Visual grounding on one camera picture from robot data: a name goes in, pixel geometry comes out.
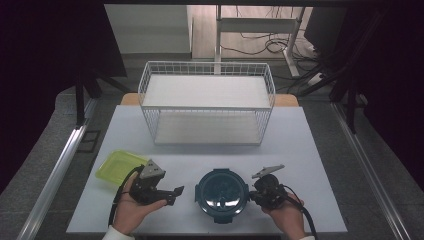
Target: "white tabletop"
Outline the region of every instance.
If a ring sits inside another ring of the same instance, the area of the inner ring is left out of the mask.
[[[68,233],[107,231],[117,186],[94,174],[107,156],[123,149],[151,157],[165,178],[160,190],[185,186],[174,206],[150,214],[136,230],[143,234],[270,234],[280,233],[254,202],[231,224],[215,224],[194,202],[195,185],[214,168],[229,168],[254,190],[252,174],[284,164],[274,175],[305,201],[318,232],[345,232],[340,210],[301,107],[275,107],[261,146],[155,146],[139,106],[117,106]],[[309,230],[305,219],[305,229]]]

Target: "hand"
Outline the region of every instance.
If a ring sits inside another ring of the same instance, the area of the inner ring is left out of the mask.
[[[291,193],[288,194],[289,197],[297,200],[296,196]],[[289,239],[299,240],[306,237],[303,228],[303,214],[289,201],[284,201],[280,208],[273,210],[262,208],[262,211],[271,216],[275,225],[277,225],[282,232],[287,234]]]
[[[136,229],[149,213],[160,209],[167,203],[166,200],[159,200],[149,205],[139,205],[128,194],[136,176],[136,174],[132,175],[125,184],[112,225],[113,228],[125,235],[129,235]]]

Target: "white sleeve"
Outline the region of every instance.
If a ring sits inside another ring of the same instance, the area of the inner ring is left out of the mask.
[[[135,240],[135,238],[124,235],[118,232],[112,226],[109,226],[109,230],[107,230],[106,235],[103,237],[103,240]]]
[[[301,238],[299,240],[315,240],[315,237],[314,236],[309,236],[309,237]]]

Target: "white wire basket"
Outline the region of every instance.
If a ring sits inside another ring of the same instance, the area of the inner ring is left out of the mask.
[[[155,144],[260,145],[275,87],[266,63],[148,62],[138,96]]]

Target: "white wall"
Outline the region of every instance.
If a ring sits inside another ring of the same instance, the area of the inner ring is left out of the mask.
[[[122,54],[191,52],[190,6],[105,4],[105,8]]]

